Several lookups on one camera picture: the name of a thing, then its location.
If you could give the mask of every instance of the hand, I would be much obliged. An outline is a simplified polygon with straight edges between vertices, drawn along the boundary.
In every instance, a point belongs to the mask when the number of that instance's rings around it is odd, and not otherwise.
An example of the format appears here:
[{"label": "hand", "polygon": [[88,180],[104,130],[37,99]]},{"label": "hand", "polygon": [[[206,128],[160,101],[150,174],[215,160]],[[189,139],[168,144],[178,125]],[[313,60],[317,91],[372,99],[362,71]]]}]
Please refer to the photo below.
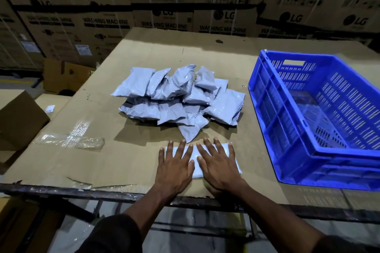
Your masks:
[{"label": "hand", "polygon": [[198,156],[197,159],[203,171],[204,179],[217,190],[231,192],[234,184],[243,180],[236,165],[235,151],[232,143],[228,144],[230,157],[227,157],[223,146],[216,137],[214,138],[214,144],[217,150],[207,138],[204,138],[204,144],[211,155],[203,149],[200,143],[197,143],[198,151],[202,155]]},{"label": "hand", "polygon": [[189,162],[193,153],[193,145],[189,145],[184,157],[181,158],[185,145],[186,140],[182,140],[174,157],[173,141],[169,141],[166,158],[164,157],[164,148],[162,147],[159,151],[159,166],[155,185],[169,190],[173,197],[184,191],[193,178],[194,160]]}]

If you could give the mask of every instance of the finger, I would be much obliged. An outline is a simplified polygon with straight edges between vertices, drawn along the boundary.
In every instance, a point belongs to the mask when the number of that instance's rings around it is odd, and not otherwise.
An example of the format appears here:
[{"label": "finger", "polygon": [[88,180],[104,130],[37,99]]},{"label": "finger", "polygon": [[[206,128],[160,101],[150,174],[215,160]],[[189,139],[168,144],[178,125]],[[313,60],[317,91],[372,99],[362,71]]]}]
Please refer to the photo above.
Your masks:
[{"label": "finger", "polygon": [[207,167],[206,160],[204,158],[202,158],[202,156],[198,156],[197,160],[198,160],[198,163],[199,163],[199,167],[202,169],[203,176],[207,175],[209,173],[209,169]]},{"label": "finger", "polygon": [[230,152],[229,157],[235,161],[235,150],[234,150],[234,147],[232,146],[231,142],[228,144],[228,151]]},{"label": "finger", "polygon": [[164,163],[164,161],[165,161],[165,150],[164,150],[164,147],[161,147],[159,150],[159,165]]},{"label": "finger", "polygon": [[168,149],[166,150],[166,158],[173,157],[173,140],[170,140],[168,143]]},{"label": "finger", "polygon": [[194,163],[194,160],[191,160],[187,165],[187,177],[188,178],[193,178],[194,170],[195,170],[195,163]]},{"label": "finger", "polygon": [[213,156],[213,155],[216,155],[218,152],[216,151],[215,147],[212,146],[210,140],[208,140],[207,138],[204,138],[203,139],[204,141],[204,145],[206,145],[206,148],[208,149],[208,151],[210,152],[210,155]]},{"label": "finger", "polygon": [[179,146],[177,148],[177,152],[176,154],[174,155],[174,158],[177,158],[177,159],[181,159],[182,158],[182,155],[183,155],[183,150],[185,150],[185,145],[186,145],[186,140],[182,140],[180,143],[179,143]]},{"label": "finger", "polygon": [[186,153],[185,153],[185,156],[182,158],[184,163],[187,164],[189,163],[190,161],[190,157],[191,155],[193,154],[193,148],[194,146],[192,144],[189,145],[189,148],[187,149]]},{"label": "finger", "polygon": [[223,153],[225,154],[223,146],[221,145],[218,138],[216,138],[216,137],[214,137],[214,144],[216,146],[216,149],[218,149],[219,154],[223,154]]},{"label": "finger", "polygon": [[210,156],[210,154],[209,154],[209,153],[203,148],[203,146],[202,146],[199,142],[197,142],[197,149],[198,149],[199,154],[202,155],[202,158],[205,159],[206,162],[208,163],[209,160],[210,160],[210,158],[211,158],[211,156]]}]

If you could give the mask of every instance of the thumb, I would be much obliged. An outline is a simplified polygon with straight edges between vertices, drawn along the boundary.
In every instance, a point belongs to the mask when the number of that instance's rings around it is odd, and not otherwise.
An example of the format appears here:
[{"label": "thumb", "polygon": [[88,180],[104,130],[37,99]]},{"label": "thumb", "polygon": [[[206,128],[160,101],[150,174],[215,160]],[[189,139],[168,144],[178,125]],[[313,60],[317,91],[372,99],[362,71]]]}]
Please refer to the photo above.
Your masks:
[{"label": "thumb", "polygon": [[187,176],[193,177],[194,170],[195,170],[194,160],[190,160],[189,164],[187,165]]},{"label": "thumb", "polygon": [[208,174],[209,169],[207,168],[206,160],[203,159],[202,156],[198,156],[197,160],[198,160],[198,163],[199,163],[199,167],[202,169],[203,175],[204,174]]}]

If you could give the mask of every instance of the wall of boxes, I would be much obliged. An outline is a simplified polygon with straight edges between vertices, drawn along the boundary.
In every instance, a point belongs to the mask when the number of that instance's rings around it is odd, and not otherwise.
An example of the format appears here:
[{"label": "wall of boxes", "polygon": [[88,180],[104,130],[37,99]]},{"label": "wall of boxes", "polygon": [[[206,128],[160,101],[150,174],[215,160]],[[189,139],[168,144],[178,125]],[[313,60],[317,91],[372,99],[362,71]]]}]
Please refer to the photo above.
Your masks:
[{"label": "wall of boxes", "polygon": [[380,0],[0,0],[0,69],[95,67],[134,27],[264,38],[380,34]]}]

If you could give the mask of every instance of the right hand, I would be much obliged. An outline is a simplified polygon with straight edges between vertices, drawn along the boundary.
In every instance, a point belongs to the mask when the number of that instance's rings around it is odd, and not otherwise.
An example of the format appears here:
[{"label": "right hand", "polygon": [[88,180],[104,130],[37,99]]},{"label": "right hand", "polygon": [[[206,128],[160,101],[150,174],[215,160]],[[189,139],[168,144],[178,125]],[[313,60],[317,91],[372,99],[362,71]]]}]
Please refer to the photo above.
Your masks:
[{"label": "right hand", "polygon": [[231,192],[234,185],[243,180],[236,165],[232,143],[228,144],[230,157],[227,157],[223,146],[216,137],[214,137],[214,144],[217,150],[207,138],[204,138],[204,144],[210,154],[197,142],[198,151],[202,155],[198,156],[197,160],[203,171],[204,179],[217,190]]}]

